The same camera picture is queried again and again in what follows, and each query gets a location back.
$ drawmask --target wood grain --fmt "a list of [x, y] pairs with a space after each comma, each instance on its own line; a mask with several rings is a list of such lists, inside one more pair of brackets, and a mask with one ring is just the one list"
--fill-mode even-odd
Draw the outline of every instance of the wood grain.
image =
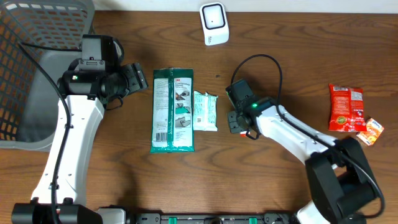
[[[87, 206], [109, 204], [164, 213], [261, 213], [298, 210], [310, 194], [303, 164], [275, 142], [229, 133], [232, 106], [224, 89], [239, 62], [269, 54], [282, 65], [282, 104], [315, 129], [329, 133], [328, 84], [364, 89], [365, 113], [386, 129], [364, 151], [387, 200], [369, 223], [398, 215], [398, 23], [396, 15], [229, 13], [226, 44], [206, 47], [195, 12], [96, 12], [98, 34], [117, 37], [124, 63], [140, 62], [150, 88], [106, 113], [96, 134], [87, 177]], [[153, 69], [195, 70], [194, 89], [219, 95], [219, 131], [195, 132], [195, 153], [150, 154]], [[276, 96], [277, 69], [264, 58], [238, 73], [261, 96]], [[47, 154], [0, 150], [0, 222], [16, 202], [28, 202]], [[377, 202], [363, 211], [375, 212]]]

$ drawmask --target mesh basket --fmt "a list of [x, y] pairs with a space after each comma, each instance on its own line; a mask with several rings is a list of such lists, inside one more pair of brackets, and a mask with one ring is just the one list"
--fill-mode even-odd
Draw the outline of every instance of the mesh basket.
[[[77, 49], [91, 33], [91, 0], [2, 1], [0, 5], [0, 147], [48, 151], [57, 126], [58, 96], [17, 42]], [[79, 57], [25, 47], [55, 82]]]

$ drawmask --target white package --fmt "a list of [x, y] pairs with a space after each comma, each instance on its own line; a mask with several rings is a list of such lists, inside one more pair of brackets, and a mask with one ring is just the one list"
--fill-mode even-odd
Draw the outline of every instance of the white package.
[[208, 93], [193, 93], [193, 130], [194, 131], [217, 131], [217, 98]]

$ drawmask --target snack bag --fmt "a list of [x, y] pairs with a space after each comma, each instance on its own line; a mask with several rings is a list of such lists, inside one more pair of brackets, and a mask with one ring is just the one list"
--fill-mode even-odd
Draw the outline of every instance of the snack bag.
[[329, 84], [331, 116], [329, 131], [366, 131], [363, 90]]
[[366, 122], [366, 129], [367, 131], [361, 131], [360, 133], [358, 133], [357, 137], [359, 137], [360, 140], [364, 141], [368, 146], [371, 146], [383, 132], [384, 127], [381, 126], [381, 124], [379, 124], [373, 118], [371, 118], [368, 120], [368, 122]]

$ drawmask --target green package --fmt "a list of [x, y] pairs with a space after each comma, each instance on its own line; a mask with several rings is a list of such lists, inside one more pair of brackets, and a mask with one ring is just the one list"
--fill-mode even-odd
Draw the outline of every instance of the green package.
[[193, 152], [193, 70], [154, 70], [151, 153]]

